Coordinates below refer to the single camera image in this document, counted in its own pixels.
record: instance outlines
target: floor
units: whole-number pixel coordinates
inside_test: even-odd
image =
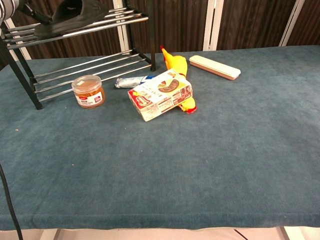
[[[248,240],[288,240],[279,227],[238,228]],[[290,240],[320,240],[320,228],[285,227]],[[243,240],[232,228],[186,229],[29,229],[24,240]],[[15,231],[0,231],[1,240],[18,240]]]

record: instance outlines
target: black cable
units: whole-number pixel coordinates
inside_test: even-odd
[[[237,229],[233,229],[237,234],[239,234],[241,237],[243,237],[245,240],[248,240],[245,236],[242,235],[241,232],[239,232]]]
[[[1,176],[2,184],[3,184],[6,203],[8,204],[8,208],[9,208],[9,211],[10,211],[10,214],[11,214],[11,218],[12,218],[14,226],[15,226],[15,230],[16,230],[16,232],[18,234],[19,240],[24,240],[24,238],[22,236],[22,232],[21,232],[21,228],[20,228],[18,219],[17,219],[16,214],[15,214],[14,206],[12,205],[12,202],[11,202],[8,183],[7,183],[7,180],[6,180],[6,176],[5,176],[4,170],[2,169],[1,163],[0,163],[0,176]]]

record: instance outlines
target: toothpaste tube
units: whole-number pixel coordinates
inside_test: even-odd
[[[117,78],[115,81],[115,87],[118,89],[133,89],[136,86],[143,84],[155,76],[137,76],[127,78]]]

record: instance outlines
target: jar label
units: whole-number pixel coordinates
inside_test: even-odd
[[[78,104],[80,104],[81,106],[94,106],[103,100],[101,92],[98,92],[97,94],[92,96],[76,95],[75,97],[76,97],[76,100],[78,101]]]

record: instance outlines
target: cardboard box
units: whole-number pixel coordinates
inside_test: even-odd
[[[128,94],[146,122],[193,96],[190,82],[173,69],[136,86]]]

